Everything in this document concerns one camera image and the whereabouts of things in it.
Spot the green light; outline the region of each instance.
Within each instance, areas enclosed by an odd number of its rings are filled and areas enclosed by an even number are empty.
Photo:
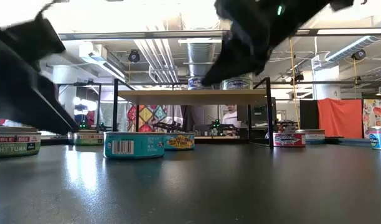
[[[280,14],[282,14],[282,6],[278,7],[278,16],[280,16]]]

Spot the person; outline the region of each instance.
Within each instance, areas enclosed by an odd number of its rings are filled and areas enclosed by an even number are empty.
[[[240,128],[238,122],[238,112],[236,105],[226,105],[228,108],[228,113],[224,114],[222,118],[222,124],[232,124],[236,128]]]

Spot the dark table surface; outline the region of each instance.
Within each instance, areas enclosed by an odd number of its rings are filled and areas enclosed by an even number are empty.
[[[0,223],[381,223],[381,152],[196,145],[112,161],[45,146],[0,160]]]

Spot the orange curtain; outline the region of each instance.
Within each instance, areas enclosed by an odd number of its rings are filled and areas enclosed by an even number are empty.
[[[318,100],[319,129],[327,137],[362,138],[361,100]]]

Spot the barcode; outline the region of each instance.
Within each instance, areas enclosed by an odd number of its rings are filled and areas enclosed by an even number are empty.
[[[133,155],[134,141],[112,141],[112,151],[115,155]]]

